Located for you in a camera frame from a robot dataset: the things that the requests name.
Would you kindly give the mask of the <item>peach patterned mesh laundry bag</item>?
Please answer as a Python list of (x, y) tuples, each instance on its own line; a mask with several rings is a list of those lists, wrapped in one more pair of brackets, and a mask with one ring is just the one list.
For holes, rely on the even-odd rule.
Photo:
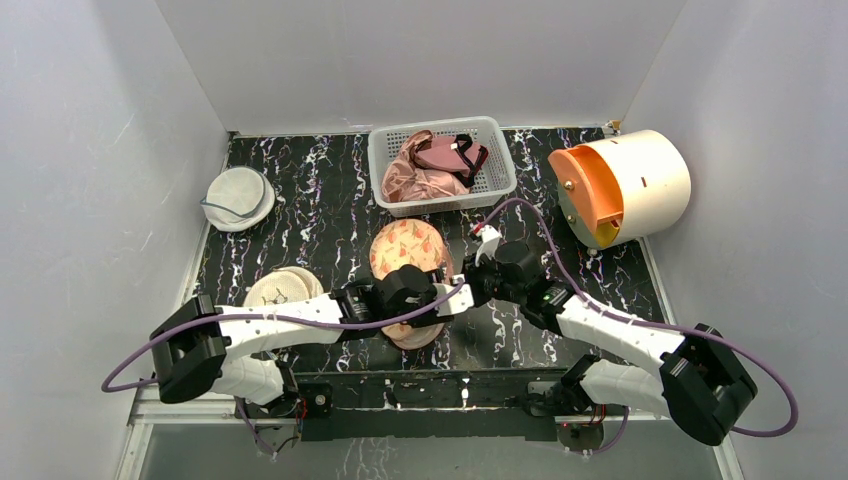
[[(454, 274), (451, 253), (442, 235), (434, 226), (417, 219), (401, 219), (383, 227), (370, 246), (369, 260), (371, 273), (379, 280), (404, 265), (413, 265), (423, 272), (441, 269), (447, 277)], [(443, 324), (413, 328), (401, 323), (382, 328), (402, 350), (423, 348), (442, 330)]]

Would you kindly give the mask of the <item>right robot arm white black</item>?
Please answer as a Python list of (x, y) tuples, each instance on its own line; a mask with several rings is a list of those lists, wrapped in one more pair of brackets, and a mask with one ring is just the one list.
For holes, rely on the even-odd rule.
[(528, 246), (512, 241), (491, 253), (466, 256), (461, 272), (476, 305), (517, 305), (533, 326), (593, 344), (620, 358), (586, 355), (554, 392), (568, 409), (590, 413), (615, 404), (671, 418), (689, 437), (720, 445), (758, 393), (734, 351), (711, 327), (683, 333), (600, 311), (566, 282), (550, 277)]

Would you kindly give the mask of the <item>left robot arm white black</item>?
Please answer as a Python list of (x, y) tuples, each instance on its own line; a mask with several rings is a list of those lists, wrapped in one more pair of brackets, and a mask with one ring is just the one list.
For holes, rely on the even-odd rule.
[(368, 338), (396, 324), (435, 325), (467, 307), (468, 291), (461, 276), (446, 283), (437, 270), (404, 265), (299, 302), (232, 307), (194, 296), (150, 335), (159, 398), (179, 404), (216, 392), (286, 416), (299, 391), (259, 353)]

